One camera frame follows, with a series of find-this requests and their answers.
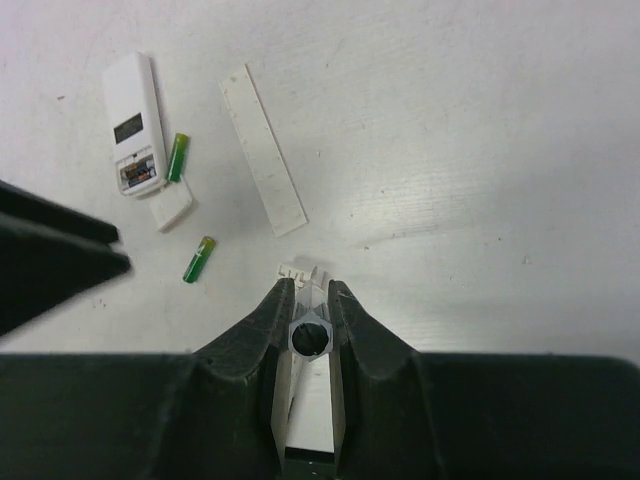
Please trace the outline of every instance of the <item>ruler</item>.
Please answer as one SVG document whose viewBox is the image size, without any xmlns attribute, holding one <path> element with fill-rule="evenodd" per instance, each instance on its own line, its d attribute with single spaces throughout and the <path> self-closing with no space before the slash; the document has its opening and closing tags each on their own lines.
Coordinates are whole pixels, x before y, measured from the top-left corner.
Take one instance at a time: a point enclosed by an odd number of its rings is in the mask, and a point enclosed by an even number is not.
<svg viewBox="0 0 640 480">
<path fill-rule="evenodd" d="M 307 217 L 246 66 L 222 80 L 220 88 L 274 235 L 280 237 L 306 224 Z"/>
</svg>

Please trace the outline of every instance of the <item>battery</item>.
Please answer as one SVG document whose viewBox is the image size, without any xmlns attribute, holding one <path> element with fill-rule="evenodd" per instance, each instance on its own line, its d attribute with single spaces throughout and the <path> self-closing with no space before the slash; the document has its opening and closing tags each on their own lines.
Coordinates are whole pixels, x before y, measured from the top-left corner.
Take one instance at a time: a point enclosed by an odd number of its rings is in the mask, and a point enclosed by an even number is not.
<svg viewBox="0 0 640 480">
<path fill-rule="evenodd" d="M 204 268 L 204 264 L 207 263 L 209 255 L 213 251 L 213 247 L 216 246 L 216 241 L 211 237 L 203 237 L 196 253 L 193 255 L 187 271 L 184 272 L 182 279 L 187 283 L 195 282 L 200 276 L 200 272 Z"/>
<path fill-rule="evenodd" d="M 184 133 L 176 133 L 173 139 L 173 148 L 171 149 L 171 159 L 169 160 L 169 171 L 167 172 L 167 180 L 173 183 L 180 181 L 184 158 L 189 146 L 189 137 Z"/>
</svg>

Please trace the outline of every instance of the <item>remote display screen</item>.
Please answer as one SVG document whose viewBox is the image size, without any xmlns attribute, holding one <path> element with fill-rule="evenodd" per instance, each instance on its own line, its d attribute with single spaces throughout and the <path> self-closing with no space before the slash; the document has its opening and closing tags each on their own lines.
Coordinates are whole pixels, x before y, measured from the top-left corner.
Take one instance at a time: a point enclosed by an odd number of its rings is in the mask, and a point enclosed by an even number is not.
<svg viewBox="0 0 640 480">
<path fill-rule="evenodd" d="M 113 129 L 116 145 L 142 130 L 142 115 L 137 114 Z"/>
</svg>

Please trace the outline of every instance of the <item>white tabletop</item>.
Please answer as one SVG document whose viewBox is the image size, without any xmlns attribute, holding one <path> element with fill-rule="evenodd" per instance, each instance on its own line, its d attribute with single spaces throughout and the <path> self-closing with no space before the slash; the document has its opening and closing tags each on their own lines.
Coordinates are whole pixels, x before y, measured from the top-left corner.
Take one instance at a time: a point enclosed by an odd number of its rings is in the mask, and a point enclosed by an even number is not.
<svg viewBox="0 0 640 480">
<path fill-rule="evenodd" d="M 116 225 L 135 273 L 4 351 L 195 350 L 310 258 L 412 346 L 640 360 L 640 2 L 0 3 L 0 178 Z M 153 57 L 197 208 L 119 195 L 101 74 Z M 252 73 L 308 225 L 274 238 L 218 80 Z M 201 279 L 182 274 L 203 235 Z M 289 444 L 331 450 L 326 358 Z"/>
</svg>

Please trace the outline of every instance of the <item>white remote control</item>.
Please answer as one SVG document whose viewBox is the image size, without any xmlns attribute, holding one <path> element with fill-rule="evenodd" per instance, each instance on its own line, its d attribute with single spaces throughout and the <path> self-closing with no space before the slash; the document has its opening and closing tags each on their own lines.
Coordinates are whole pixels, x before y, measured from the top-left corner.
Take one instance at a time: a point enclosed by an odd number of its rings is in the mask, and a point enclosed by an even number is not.
<svg viewBox="0 0 640 480">
<path fill-rule="evenodd" d="M 151 62 L 133 52 L 102 80 L 118 188 L 123 195 L 145 195 L 162 187 L 167 174 Z"/>
</svg>

